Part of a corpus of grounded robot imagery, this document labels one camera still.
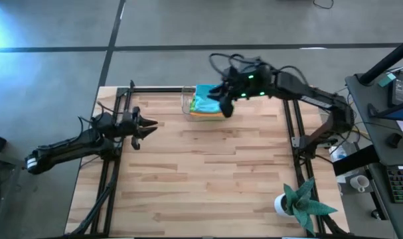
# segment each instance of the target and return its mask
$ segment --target computer monitor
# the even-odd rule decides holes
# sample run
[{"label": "computer monitor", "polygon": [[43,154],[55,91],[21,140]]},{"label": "computer monitor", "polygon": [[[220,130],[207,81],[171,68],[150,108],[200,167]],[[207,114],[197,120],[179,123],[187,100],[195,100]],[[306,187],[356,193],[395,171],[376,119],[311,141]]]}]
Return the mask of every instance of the computer monitor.
[{"label": "computer monitor", "polygon": [[368,104],[368,115],[370,118],[382,118],[388,120],[403,121],[403,103],[382,112],[378,112],[372,104]]}]

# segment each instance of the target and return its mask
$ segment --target blue towel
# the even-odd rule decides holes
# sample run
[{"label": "blue towel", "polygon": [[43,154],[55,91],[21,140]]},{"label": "blue towel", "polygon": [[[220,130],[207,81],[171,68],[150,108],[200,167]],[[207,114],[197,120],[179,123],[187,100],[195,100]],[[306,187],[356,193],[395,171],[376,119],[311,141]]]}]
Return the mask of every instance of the blue towel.
[{"label": "blue towel", "polygon": [[207,98],[208,91],[216,85],[203,84],[195,87],[195,108],[198,113],[219,113],[219,102]]}]

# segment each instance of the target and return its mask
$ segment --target wooden table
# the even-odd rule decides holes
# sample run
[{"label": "wooden table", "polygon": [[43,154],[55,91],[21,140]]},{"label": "wooden table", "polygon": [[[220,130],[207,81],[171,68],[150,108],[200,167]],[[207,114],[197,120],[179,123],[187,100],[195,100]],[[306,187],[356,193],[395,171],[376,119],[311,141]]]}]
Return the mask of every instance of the wooden table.
[{"label": "wooden table", "polygon": [[[97,100],[113,108],[116,89],[100,88]],[[139,151],[130,137],[124,141],[110,236],[305,236],[295,218],[274,208],[284,183],[297,188],[281,100],[240,100],[234,115],[220,122],[187,121],[179,93],[134,93],[131,106],[159,128]],[[316,107],[300,108],[306,133],[321,125]],[[349,231],[332,165],[312,164],[320,201],[338,210],[331,218]],[[101,168],[97,159],[80,170],[66,232],[93,206]]]}]

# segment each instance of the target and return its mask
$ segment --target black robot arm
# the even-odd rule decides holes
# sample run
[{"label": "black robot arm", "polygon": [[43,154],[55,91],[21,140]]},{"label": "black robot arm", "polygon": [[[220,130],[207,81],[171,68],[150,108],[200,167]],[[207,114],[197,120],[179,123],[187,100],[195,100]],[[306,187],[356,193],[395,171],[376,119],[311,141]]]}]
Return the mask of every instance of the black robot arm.
[{"label": "black robot arm", "polygon": [[140,116],[140,109],[134,107],[132,112],[124,112],[120,123],[113,123],[110,113],[104,112],[91,121],[91,129],[83,131],[79,136],[59,141],[52,145],[41,145],[26,157],[28,172],[40,174],[59,163],[79,159],[88,155],[99,155],[101,158],[119,157],[114,146],[114,138],[132,135],[131,144],[140,149],[138,139],[144,139],[155,131],[157,122]]},{"label": "black robot arm", "polygon": [[[232,60],[240,62],[240,66],[236,68]],[[222,75],[222,83],[213,88],[208,95],[210,99],[219,101],[220,109],[225,117],[229,118],[232,115],[234,109],[232,101],[240,98],[249,100],[257,96],[301,100],[327,110],[328,120],[311,135],[300,137],[296,142],[300,154],[309,158],[315,157],[317,146],[324,143],[330,136],[352,130],[353,110],[344,97],[311,87],[304,76],[304,82],[302,82],[289,72],[275,69],[272,65],[260,60],[260,57],[247,59],[234,54],[229,56],[229,61],[231,67],[223,72],[212,63],[213,68]]]}]

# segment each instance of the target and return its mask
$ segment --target concrete floor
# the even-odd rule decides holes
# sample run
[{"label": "concrete floor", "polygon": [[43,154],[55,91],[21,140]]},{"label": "concrete floor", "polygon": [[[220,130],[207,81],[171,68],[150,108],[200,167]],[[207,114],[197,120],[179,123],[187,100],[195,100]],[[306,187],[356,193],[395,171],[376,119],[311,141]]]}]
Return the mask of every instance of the concrete floor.
[{"label": "concrete floor", "polygon": [[[108,46],[118,6],[119,0],[0,0],[0,47]],[[344,77],[368,70],[392,50],[356,48],[358,43],[398,42],[403,42],[402,0],[336,0],[331,10],[308,0],[127,0],[116,46],[352,44],[220,51],[297,66],[310,84],[332,92],[344,87]],[[218,82],[207,60],[211,52],[216,51],[115,52],[105,85],[128,85],[131,79],[140,86]],[[77,116],[92,111],[105,58],[105,52],[0,53],[5,153],[22,159],[40,144],[75,136]],[[38,176],[21,173],[0,238],[61,235],[77,171],[78,161],[71,161]],[[369,217],[368,195],[345,195],[343,203],[351,232],[394,237],[389,221]]]}]

